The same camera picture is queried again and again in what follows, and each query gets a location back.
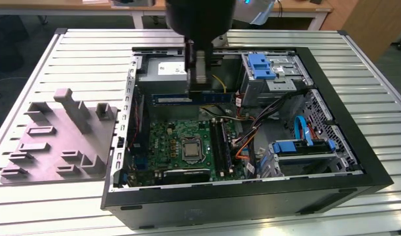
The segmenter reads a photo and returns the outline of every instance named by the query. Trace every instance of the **expansion slot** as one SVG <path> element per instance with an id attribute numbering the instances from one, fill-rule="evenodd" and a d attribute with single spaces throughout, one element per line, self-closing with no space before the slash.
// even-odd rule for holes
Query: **expansion slot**
<path id="1" fill-rule="evenodd" d="M 217 176 L 223 176 L 233 172 L 231 156 L 226 139 L 226 131 L 222 120 L 209 121 L 209 131 L 211 140 L 211 151 L 214 160 L 214 170 Z"/>

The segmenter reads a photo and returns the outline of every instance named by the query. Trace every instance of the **floor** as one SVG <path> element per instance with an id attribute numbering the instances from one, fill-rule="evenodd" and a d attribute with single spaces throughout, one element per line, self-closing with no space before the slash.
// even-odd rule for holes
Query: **floor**
<path id="1" fill-rule="evenodd" d="M 133 28 L 131 18 L 126 16 L 50 16 L 43 26 L 39 25 L 35 16 L 21 16 L 21 19 L 30 37 L 17 43 L 23 56 L 23 66 L 13 72 L 0 72 L 0 79 L 10 78 L 0 81 L 0 126 L 57 28 Z M 158 19 L 158 24 L 153 24 L 150 17 L 143 17 L 142 20 L 147 28 L 166 28 L 163 19 Z M 391 46 L 375 66 L 401 93 L 401 51 Z"/>

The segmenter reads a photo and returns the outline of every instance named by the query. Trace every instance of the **black wire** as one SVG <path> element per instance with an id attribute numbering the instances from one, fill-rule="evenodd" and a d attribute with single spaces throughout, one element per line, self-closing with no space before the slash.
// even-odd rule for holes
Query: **black wire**
<path id="1" fill-rule="evenodd" d="M 211 107 L 215 107 L 221 112 L 222 112 L 222 115 L 226 116 L 226 112 L 225 110 L 222 109 L 222 107 L 219 107 L 218 105 L 214 105 Z"/>
<path id="2" fill-rule="evenodd" d="M 283 8 L 282 8 L 282 6 L 281 6 L 281 1 L 279 1 L 279 0 L 277 0 L 277 1 L 278 1 L 278 4 L 279 4 L 279 13 L 278 13 L 278 17 L 281 17 L 282 12 L 283 12 Z"/>
<path id="3" fill-rule="evenodd" d="M 221 115 L 213 113 L 213 112 L 211 112 L 210 110 L 207 110 L 206 108 L 201 107 L 201 109 L 202 109 L 203 111 L 206 111 L 207 113 L 210 113 L 213 116 L 221 117 Z"/>

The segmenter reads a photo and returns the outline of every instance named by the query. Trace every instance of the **aluminum table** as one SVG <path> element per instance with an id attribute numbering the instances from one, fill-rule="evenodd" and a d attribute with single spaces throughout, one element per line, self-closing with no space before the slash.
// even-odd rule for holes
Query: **aluminum table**
<path id="1" fill-rule="evenodd" d="M 103 181 L 2 186 L 0 235 L 390 235 L 401 230 L 401 96 L 347 36 L 335 31 L 231 30 L 230 46 L 307 47 L 394 184 L 323 214 L 131 231 L 99 210 Z M 159 29 L 58 30 L 0 129 L 0 171 L 29 117 L 29 102 L 70 88 L 86 106 L 121 107 L 131 47 L 182 46 Z"/>

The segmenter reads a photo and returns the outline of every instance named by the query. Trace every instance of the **desk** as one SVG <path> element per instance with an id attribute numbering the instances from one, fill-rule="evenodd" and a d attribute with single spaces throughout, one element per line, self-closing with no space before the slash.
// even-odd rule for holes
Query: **desk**
<path id="1" fill-rule="evenodd" d="M 323 214 L 143 231 L 99 210 L 103 181 L 0 185 L 0 235 L 343 236 L 401 230 L 401 97 L 353 41 L 335 31 L 286 30 L 230 30 L 227 41 L 310 49 L 394 184 Z M 53 100 L 55 88 L 67 87 L 86 106 L 121 107 L 131 47 L 157 46 L 182 46 L 182 38 L 163 29 L 69 29 L 53 36 L 0 129 L 0 168 L 25 131 L 29 102 Z"/>
<path id="2" fill-rule="evenodd" d="M 311 18 L 309 30 L 319 30 L 326 14 L 333 7 L 323 1 L 317 5 L 309 1 L 281 0 L 283 17 Z M 275 4 L 270 17 L 278 16 Z M 0 15 L 125 15 L 133 17 L 134 28 L 142 29 L 142 16 L 163 16 L 165 0 L 151 7 L 110 8 L 110 4 L 82 4 L 81 0 L 0 0 Z"/>

